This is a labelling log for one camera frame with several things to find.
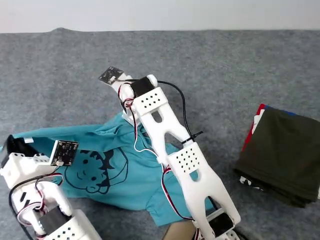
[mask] t-shirt sleeve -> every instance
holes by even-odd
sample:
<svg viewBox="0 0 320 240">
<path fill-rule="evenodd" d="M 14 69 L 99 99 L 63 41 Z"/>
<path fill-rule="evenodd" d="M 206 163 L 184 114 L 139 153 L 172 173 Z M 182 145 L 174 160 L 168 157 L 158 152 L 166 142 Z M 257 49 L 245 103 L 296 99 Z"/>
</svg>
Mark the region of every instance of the t-shirt sleeve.
<svg viewBox="0 0 320 240">
<path fill-rule="evenodd" d="M 164 183 L 179 213 L 183 217 L 190 217 L 191 214 L 186 206 L 182 189 L 172 172 L 164 176 Z M 213 208 L 209 199 L 206 199 L 205 207 L 207 210 Z M 166 225 L 182 220 L 182 218 L 175 213 L 175 211 L 169 204 L 160 182 L 159 188 L 155 191 L 155 193 L 151 196 L 150 200 L 148 201 L 146 205 L 146 210 L 149 211 L 157 226 Z"/>
</svg>

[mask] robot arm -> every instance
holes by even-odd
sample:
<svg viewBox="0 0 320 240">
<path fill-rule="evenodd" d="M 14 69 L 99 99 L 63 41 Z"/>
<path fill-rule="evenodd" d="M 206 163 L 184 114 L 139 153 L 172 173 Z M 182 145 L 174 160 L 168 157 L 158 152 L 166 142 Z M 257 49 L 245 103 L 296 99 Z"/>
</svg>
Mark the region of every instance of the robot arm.
<svg viewBox="0 0 320 240">
<path fill-rule="evenodd" d="M 176 176 L 197 228 L 195 239 L 203 239 L 203 236 L 206 240 L 238 240 L 232 230 L 240 222 L 234 203 L 194 137 L 179 123 L 164 92 L 158 87 L 157 79 L 149 75 L 132 80 L 123 71 L 110 67 L 100 80 L 118 93 L 123 118 L 135 127 L 138 124 L 144 126 L 157 161 Z M 156 122 L 152 116 L 156 111 L 161 122 Z M 183 149 L 168 155 L 166 133 L 182 142 Z M 51 156 L 47 157 L 11 137 L 2 149 L 0 174 L 12 192 L 9 204 L 14 205 L 16 210 L 12 210 L 20 224 L 31 225 L 39 240 L 101 240 L 85 214 L 72 208 L 59 186 L 45 181 L 45 177 L 53 176 L 58 166 L 72 164 L 77 147 L 76 142 L 56 141 Z M 197 172 L 196 180 L 190 176 L 193 172 Z M 208 216 L 205 209 L 207 197 L 221 206 Z"/>
<path fill-rule="evenodd" d="M 170 167 L 176 176 L 193 224 L 200 229 L 202 236 L 206 240 L 228 239 L 228 233 L 230 234 L 240 222 L 240 215 L 221 179 L 208 165 L 198 144 L 179 123 L 164 92 L 158 87 L 156 77 L 148 75 L 132 80 L 123 71 L 111 67 L 101 75 L 100 80 L 118 92 L 123 106 L 123 117 L 129 123 L 141 123 L 145 128 L 159 164 Z M 152 116 L 154 112 L 160 114 L 161 122 L 155 121 Z M 183 149 L 168 155 L 165 148 L 166 133 L 183 143 Z M 198 176 L 196 180 L 190 175 L 194 171 Z M 206 216 L 205 209 L 207 197 L 221 206 L 209 216 Z"/>
<path fill-rule="evenodd" d="M 12 193 L 9 204 L 25 232 L 24 226 L 32 226 L 38 240 L 101 240 L 86 215 L 73 209 L 61 188 L 50 181 L 62 177 L 54 173 L 57 166 L 72 164 L 77 147 L 76 142 L 56 141 L 49 158 L 10 136 L 1 151 L 0 174 Z"/>
</svg>

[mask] teal t-shirt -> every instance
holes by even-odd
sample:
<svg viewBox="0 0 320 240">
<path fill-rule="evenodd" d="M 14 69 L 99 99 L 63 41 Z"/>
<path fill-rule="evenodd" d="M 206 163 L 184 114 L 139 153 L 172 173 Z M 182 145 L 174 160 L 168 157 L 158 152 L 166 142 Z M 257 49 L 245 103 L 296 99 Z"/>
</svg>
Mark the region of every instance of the teal t-shirt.
<svg viewBox="0 0 320 240">
<path fill-rule="evenodd" d="M 136 144 L 139 150 L 151 149 L 145 132 L 140 125 Z M 162 168 L 156 156 L 149 151 L 135 151 L 134 128 L 121 114 L 106 124 L 41 128 L 13 136 L 33 138 L 29 144 L 47 156 L 55 140 L 79 143 L 72 166 L 58 169 L 64 175 L 61 187 L 68 198 L 90 198 L 129 210 L 146 209 L 158 226 L 181 220 L 161 188 Z M 166 150 L 171 154 L 179 149 L 167 144 Z M 170 172 L 164 181 L 179 212 L 189 217 L 176 177 Z M 212 207 L 209 201 L 206 206 Z"/>
</svg>

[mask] gray carpet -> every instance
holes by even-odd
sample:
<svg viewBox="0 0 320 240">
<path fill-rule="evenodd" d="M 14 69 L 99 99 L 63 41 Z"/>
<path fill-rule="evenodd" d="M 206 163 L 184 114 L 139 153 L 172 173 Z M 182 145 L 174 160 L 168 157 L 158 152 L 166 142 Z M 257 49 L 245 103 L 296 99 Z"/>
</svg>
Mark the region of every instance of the gray carpet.
<svg viewBox="0 0 320 240">
<path fill-rule="evenodd" d="M 286 206 L 240 183 L 233 173 L 260 103 L 320 120 L 319 31 L 139 31 L 0 34 L 0 140 L 41 127 L 101 124 L 121 111 L 97 80 L 108 66 L 133 77 L 154 74 L 185 92 L 187 116 L 212 168 L 242 217 L 266 240 L 320 236 L 320 203 Z M 181 99 L 163 87 L 182 119 Z M 25 239 L 0 179 L 0 239 Z M 160 240 L 146 211 L 78 199 L 103 239 Z"/>
</svg>

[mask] black zip tie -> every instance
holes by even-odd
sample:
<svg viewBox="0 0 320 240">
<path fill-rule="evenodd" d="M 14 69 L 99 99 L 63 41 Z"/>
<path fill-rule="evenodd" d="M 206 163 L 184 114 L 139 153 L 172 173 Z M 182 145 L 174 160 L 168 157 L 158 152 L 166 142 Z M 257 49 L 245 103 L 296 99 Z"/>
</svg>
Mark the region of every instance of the black zip tie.
<svg viewBox="0 0 320 240">
<path fill-rule="evenodd" d="M 195 139 L 197 136 L 199 136 L 200 134 L 203 134 L 203 133 L 204 133 L 204 131 L 197 132 L 197 133 L 193 134 L 191 137 L 189 137 L 187 140 L 184 140 L 183 142 L 181 142 L 181 144 L 185 144 L 186 142 L 188 142 L 188 141 L 190 141 L 190 140 L 193 140 L 193 141 L 194 141 L 194 139 Z"/>
</svg>

